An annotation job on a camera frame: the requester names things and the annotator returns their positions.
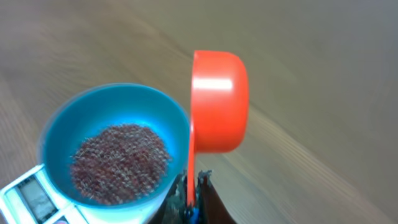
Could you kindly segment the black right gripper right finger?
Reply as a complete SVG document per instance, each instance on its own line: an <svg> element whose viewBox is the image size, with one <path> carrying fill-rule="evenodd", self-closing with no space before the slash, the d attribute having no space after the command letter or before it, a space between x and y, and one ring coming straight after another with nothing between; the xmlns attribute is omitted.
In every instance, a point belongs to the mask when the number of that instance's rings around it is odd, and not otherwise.
<svg viewBox="0 0 398 224"><path fill-rule="evenodd" d="M236 221L227 211L223 201L218 195L210 176L212 170L198 173L198 208L200 214L199 223L204 224L236 224Z"/></svg>

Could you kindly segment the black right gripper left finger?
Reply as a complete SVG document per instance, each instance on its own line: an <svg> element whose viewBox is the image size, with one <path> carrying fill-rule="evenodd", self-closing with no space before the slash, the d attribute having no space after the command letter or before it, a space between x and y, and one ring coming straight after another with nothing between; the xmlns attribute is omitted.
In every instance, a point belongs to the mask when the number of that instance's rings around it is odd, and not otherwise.
<svg viewBox="0 0 398 224"><path fill-rule="evenodd" d="M187 196L186 174L176 176L165 200L148 224L184 224Z"/></svg>

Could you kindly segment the red scoop with blue handle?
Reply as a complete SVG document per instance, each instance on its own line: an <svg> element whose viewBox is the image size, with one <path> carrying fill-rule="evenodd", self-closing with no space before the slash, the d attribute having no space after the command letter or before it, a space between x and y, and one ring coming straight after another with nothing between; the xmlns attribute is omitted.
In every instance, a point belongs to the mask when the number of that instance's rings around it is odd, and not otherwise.
<svg viewBox="0 0 398 224"><path fill-rule="evenodd" d="M190 100L187 206L198 214L197 154L222 154L243 141L248 121L249 85L242 60L230 52L197 50L193 56Z"/></svg>

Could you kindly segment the red beans in bowl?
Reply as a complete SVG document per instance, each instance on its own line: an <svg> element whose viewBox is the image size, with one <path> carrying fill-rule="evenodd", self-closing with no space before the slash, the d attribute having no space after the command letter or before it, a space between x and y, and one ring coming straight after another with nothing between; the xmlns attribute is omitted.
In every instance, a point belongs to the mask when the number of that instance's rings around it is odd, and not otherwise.
<svg viewBox="0 0 398 224"><path fill-rule="evenodd" d="M85 139L72 159L70 174L82 196L102 205L119 205L152 193L172 156L151 128L122 124Z"/></svg>

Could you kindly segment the teal plastic bowl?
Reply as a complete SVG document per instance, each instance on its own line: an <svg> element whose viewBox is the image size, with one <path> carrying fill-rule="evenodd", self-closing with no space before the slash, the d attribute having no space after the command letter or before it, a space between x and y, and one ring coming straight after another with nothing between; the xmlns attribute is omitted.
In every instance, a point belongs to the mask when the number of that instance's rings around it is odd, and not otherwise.
<svg viewBox="0 0 398 224"><path fill-rule="evenodd" d="M188 164L189 118L184 109L165 93L135 83L110 83L85 90L66 101L49 118L39 137L38 160L58 193L77 205L103 209L79 193L72 184L69 166L80 143L107 126L141 124L164 141L172 156L166 176L155 190L118 209L138 207L168 192L177 175Z"/></svg>

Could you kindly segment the white digital kitchen scale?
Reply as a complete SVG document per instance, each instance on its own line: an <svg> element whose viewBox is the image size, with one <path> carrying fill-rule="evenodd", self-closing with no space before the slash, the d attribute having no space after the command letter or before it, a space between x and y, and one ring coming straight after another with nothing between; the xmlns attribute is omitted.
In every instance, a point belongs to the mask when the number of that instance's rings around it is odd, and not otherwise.
<svg viewBox="0 0 398 224"><path fill-rule="evenodd" d="M90 208L63 197L37 165L1 189L1 213L7 223L148 223L166 194L134 208Z"/></svg>

